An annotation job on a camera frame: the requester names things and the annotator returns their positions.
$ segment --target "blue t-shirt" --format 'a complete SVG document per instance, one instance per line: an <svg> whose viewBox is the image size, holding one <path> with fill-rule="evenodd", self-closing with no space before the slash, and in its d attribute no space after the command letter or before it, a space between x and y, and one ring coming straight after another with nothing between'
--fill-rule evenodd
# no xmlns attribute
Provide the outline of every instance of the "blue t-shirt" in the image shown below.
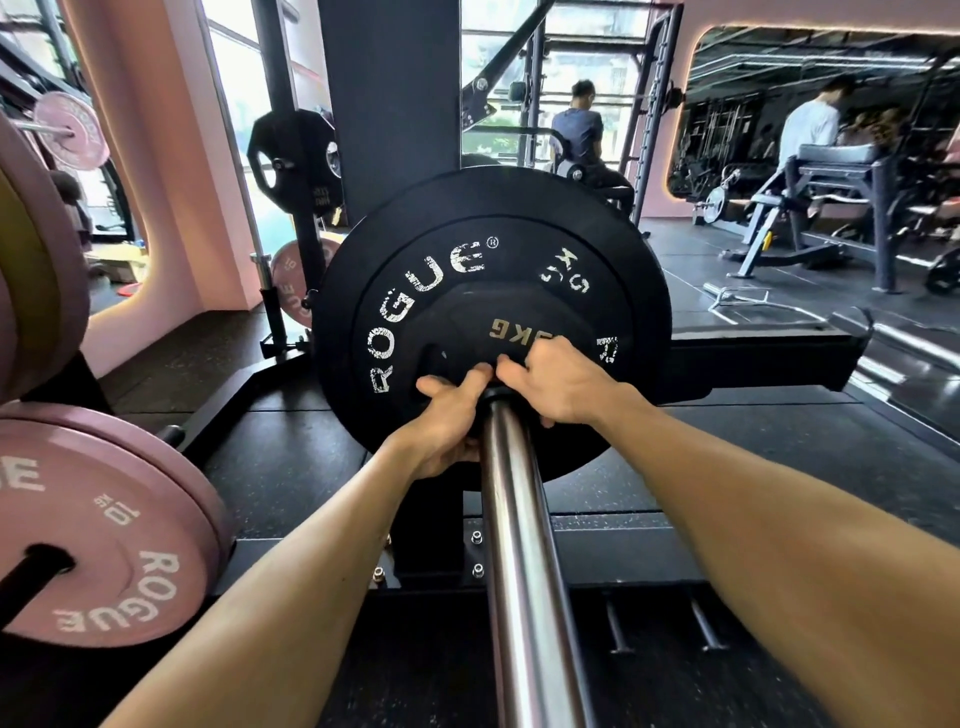
<svg viewBox="0 0 960 728"><path fill-rule="evenodd" d="M565 109L553 117L553 128L570 142L570 159L580 164L597 164L600 158L593 151L593 142L603 138L603 119L596 111ZM550 143L559 153L557 140Z"/></svg>

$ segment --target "hand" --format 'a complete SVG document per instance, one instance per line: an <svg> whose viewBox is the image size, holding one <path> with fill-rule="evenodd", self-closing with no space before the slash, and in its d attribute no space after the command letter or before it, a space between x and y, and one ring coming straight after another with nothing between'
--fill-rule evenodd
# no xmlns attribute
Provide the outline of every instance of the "hand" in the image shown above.
<svg viewBox="0 0 960 728"><path fill-rule="evenodd" d="M431 399L430 404L395 433L417 452L414 479L434 477L454 463L480 460L477 442L467 432L476 417L477 400L492 377L490 364L477 364L459 387L435 376L417 380L417 389Z"/></svg>
<svg viewBox="0 0 960 728"><path fill-rule="evenodd" d="M602 407L611 405L607 394L629 386L614 381L563 336L535 341L526 367L500 354L496 376L540 412L546 427L555 422L592 425Z"/></svg>

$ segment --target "ceiling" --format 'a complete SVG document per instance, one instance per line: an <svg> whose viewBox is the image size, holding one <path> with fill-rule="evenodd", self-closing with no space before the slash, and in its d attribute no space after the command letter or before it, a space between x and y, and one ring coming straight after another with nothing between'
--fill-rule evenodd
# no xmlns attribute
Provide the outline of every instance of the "ceiling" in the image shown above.
<svg viewBox="0 0 960 728"><path fill-rule="evenodd" d="M960 51L958 36L721 26L703 36L687 82L690 102L764 90L808 92L841 73L866 85L916 84L931 60ZM960 56L941 82L960 81Z"/></svg>

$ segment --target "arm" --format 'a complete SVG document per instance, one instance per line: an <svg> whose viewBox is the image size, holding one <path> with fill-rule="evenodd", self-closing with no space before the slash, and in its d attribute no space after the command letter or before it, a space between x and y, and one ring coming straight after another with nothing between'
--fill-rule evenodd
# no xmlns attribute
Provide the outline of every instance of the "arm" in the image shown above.
<svg viewBox="0 0 960 728"><path fill-rule="evenodd" d="M314 726L411 482L477 460L464 438L489 366L460 387L424 377L416 420L231 587L104 728Z"/></svg>
<svg viewBox="0 0 960 728"><path fill-rule="evenodd" d="M565 339L497 376L593 425L640 473L716 591L844 726L960 725L960 550L685 425Z"/></svg>

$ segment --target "weight machine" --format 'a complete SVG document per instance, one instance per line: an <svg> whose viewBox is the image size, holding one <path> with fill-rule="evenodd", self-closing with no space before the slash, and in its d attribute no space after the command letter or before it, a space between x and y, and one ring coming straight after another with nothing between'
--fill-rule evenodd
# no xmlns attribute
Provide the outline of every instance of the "weight machine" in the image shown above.
<svg viewBox="0 0 960 728"><path fill-rule="evenodd" d="M744 232L746 251L725 251L726 260L741 263L731 278L753 277L756 266L837 265L855 257L874 265L874 290L899 293L898 260L928 270L925 287L935 294L947 294L960 286L960 250L954 249L932 261L898 252L899 240L891 231L891 211L896 188L895 157L885 157L871 144L851 147L804 145L797 157L790 158L781 172L772 177L752 198L756 204L750 225ZM783 187L781 194L768 192ZM812 196L813 190L827 194ZM844 190L838 197L832 190ZM837 201L858 205L872 216L873 244L811 231L807 209L812 200ZM765 252L767 235L785 213L789 219L794 251L784 254Z"/></svg>

